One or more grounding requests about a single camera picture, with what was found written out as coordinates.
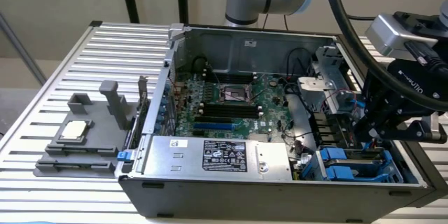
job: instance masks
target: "floor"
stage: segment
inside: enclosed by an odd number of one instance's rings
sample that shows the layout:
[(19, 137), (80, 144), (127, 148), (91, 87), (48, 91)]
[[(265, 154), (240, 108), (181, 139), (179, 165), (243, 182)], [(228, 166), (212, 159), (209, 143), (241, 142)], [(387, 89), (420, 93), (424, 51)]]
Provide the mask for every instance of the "floor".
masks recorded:
[[(60, 61), (37, 60), (37, 64), (48, 78)], [(0, 58), (0, 133), (7, 133), (39, 88), (23, 61), (19, 58)]]

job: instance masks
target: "white component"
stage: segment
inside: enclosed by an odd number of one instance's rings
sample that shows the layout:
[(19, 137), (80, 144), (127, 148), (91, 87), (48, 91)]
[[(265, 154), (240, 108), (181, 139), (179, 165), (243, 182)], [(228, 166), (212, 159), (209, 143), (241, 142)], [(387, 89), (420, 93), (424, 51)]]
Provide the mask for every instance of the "white component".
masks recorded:
[(63, 131), (64, 139), (77, 139), (85, 130), (87, 123), (85, 121), (71, 121)]
[(188, 147), (188, 140), (187, 139), (171, 139), (169, 147), (187, 148)]

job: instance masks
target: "black cable hose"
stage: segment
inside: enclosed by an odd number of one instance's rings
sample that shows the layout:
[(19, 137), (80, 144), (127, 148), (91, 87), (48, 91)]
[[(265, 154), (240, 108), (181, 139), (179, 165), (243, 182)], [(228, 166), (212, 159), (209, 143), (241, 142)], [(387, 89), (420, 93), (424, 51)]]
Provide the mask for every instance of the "black cable hose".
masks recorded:
[(351, 14), (347, 14), (347, 17), (352, 20), (359, 20), (359, 21), (373, 21), (376, 17), (361, 17), (361, 16), (353, 16)]
[(331, 10), (335, 15), (339, 27), (341, 29), (343, 35), (348, 41), (349, 46), (353, 49), (361, 62), (365, 64), (371, 73), (381, 81), (385, 87), (393, 90), (396, 93), (403, 95), (408, 100), (419, 104), (420, 106), (435, 110), (435, 111), (448, 111), (448, 102), (440, 101), (437, 99), (429, 98), (425, 95), (417, 93), (411, 87), (408, 87), (403, 82), (400, 82), (392, 74), (381, 67), (377, 61), (373, 59), (368, 50), (365, 49), (355, 29), (352, 27), (351, 21), (347, 17), (347, 12), (341, 3), (341, 0), (328, 0)]
[(352, 20), (357, 21), (373, 21), (376, 17), (360, 17), (360, 16), (353, 16), (351, 14), (347, 14), (347, 17)]

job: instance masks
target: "motherboard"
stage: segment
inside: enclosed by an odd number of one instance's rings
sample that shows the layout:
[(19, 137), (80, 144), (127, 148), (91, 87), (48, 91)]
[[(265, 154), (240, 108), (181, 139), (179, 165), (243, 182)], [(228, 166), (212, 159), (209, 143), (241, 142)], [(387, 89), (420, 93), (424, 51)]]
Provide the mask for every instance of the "motherboard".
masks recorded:
[(292, 143), (280, 77), (271, 74), (180, 73), (175, 83), (176, 136)]

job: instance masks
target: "cable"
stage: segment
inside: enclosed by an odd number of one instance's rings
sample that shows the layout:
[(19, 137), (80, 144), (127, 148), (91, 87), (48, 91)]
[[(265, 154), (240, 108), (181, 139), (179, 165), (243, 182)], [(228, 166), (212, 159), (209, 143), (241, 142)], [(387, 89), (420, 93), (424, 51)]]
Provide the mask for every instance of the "cable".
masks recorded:
[(289, 28), (288, 28), (288, 22), (287, 22), (287, 15), (283, 15), (283, 20), (285, 21), (285, 28), (287, 28), (287, 31), (289, 31)]
[(285, 127), (283, 128), (283, 130), (281, 130), (281, 133), (283, 133), (287, 137), (291, 137), (291, 138), (296, 139), (296, 138), (303, 137), (303, 136), (305, 136), (305, 135), (308, 135), (308, 134), (313, 134), (313, 133), (309, 131), (309, 132), (307, 132), (307, 133), (300, 134), (299, 136), (291, 136), (291, 135), (287, 134), (287, 126), (285, 126)]
[(347, 14), (347, 17), (351, 20), (357, 20), (357, 21), (373, 21), (376, 19), (376, 17), (361, 17), (361, 16), (353, 16), (351, 14)]
[(308, 111), (309, 115), (312, 116), (312, 115), (313, 115), (313, 111), (309, 109), (309, 107), (308, 107), (305, 101), (304, 101), (303, 98), (301, 98), (301, 93), (300, 93), (299, 85), (295, 84), (295, 83), (291, 83), (291, 82), (287, 83), (285, 86), (284, 86), (284, 88), (283, 88), (283, 90), (284, 90), (284, 94), (287, 94), (287, 87), (288, 87), (289, 85), (293, 86), (293, 87), (297, 87), (297, 91), (295, 91), (293, 89), (291, 89), (291, 90), (292, 90), (292, 93), (293, 93), (296, 96), (299, 96), (299, 100), (300, 100), (300, 102), (301, 102), (301, 105), (304, 106), (305, 110)]
[(264, 29), (264, 27), (267, 26), (265, 24), (267, 24), (267, 20), (268, 20), (268, 15), (269, 15), (269, 14), (267, 14), (265, 17), (264, 17), (263, 29)]
[(361, 17), (361, 16), (353, 16), (351, 14), (347, 14), (347, 17), (352, 20), (357, 21), (373, 21), (376, 17)]
[(448, 102), (440, 101), (437, 99), (429, 98), (425, 95), (416, 92), (415, 89), (408, 87), (401, 81), (399, 81), (392, 74), (381, 67), (377, 61), (373, 59), (367, 48), (360, 41), (357, 34), (355, 32), (351, 21), (347, 17), (347, 12), (341, 3), (341, 0), (328, 0), (329, 6), (337, 21), (339, 27), (341, 29), (343, 35), (348, 41), (349, 46), (353, 49), (355, 55), (364, 63), (369, 72), (379, 79), (385, 87), (399, 93), (408, 100), (419, 104), (420, 106), (435, 110), (435, 111), (448, 111)]
[(325, 99), (324, 99), (323, 102), (321, 102), (319, 111), (321, 111), (321, 109), (324, 108), (324, 104), (325, 104), (325, 101), (328, 100), (328, 98), (331, 98), (331, 97), (332, 97), (335, 94), (337, 94), (340, 91), (348, 91), (348, 92), (351, 92), (351, 93), (353, 94), (355, 105), (353, 105), (353, 111), (352, 111), (352, 113), (356, 111), (356, 108), (357, 108), (356, 93), (355, 93), (353, 90), (349, 90), (349, 89), (347, 89), (347, 88), (340, 88), (340, 89), (337, 89), (335, 92), (332, 92), (332, 93), (329, 94), (329, 96), (325, 97)]
[(289, 77), (289, 57), (291, 57), (292, 52), (296, 51), (296, 50), (305, 50), (305, 51), (308, 52), (308, 54), (312, 55), (312, 53), (309, 52), (309, 50), (305, 49), (304, 47), (296, 47), (296, 48), (292, 48), (292, 49), (289, 50), (289, 52), (288, 52), (288, 56), (287, 56), (287, 79), (288, 79), (288, 77)]
[(193, 69), (195, 69), (195, 63), (196, 63), (196, 61), (197, 61), (199, 59), (205, 60), (205, 62), (208, 61), (208, 59), (207, 59), (207, 57), (205, 57), (204, 55), (197, 55), (197, 56), (195, 56), (195, 58), (193, 58), (193, 60), (192, 60), (192, 62), (191, 62), (191, 69), (189, 69), (189, 71), (191, 71), (192, 73), (193, 73)]
[(220, 87), (220, 86), (221, 86), (221, 83), (219, 82), (217, 74), (213, 72), (213, 68), (212, 68), (212, 65), (211, 65), (209, 63), (208, 63), (208, 67), (209, 67), (209, 70), (211, 70), (211, 72), (213, 73), (215, 78), (216, 78), (216, 81), (217, 81), (217, 85), (219, 85), (217, 90), (219, 90), (219, 92), (223, 93), (224, 95), (229, 96), (231, 98), (235, 98), (235, 99), (237, 99), (237, 100), (240, 100), (240, 101), (243, 101), (243, 102), (247, 102), (244, 99), (237, 98), (237, 97), (232, 96), (231, 94), (227, 94), (227, 93), (221, 90), (221, 87)]
[(263, 89), (252, 98), (251, 98), (251, 101), (256, 98), (256, 97), (259, 97), (259, 95), (261, 95), (261, 93), (263, 92), (265, 92), (265, 90), (268, 90), (269, 88), (265, 88), (265, 89)]

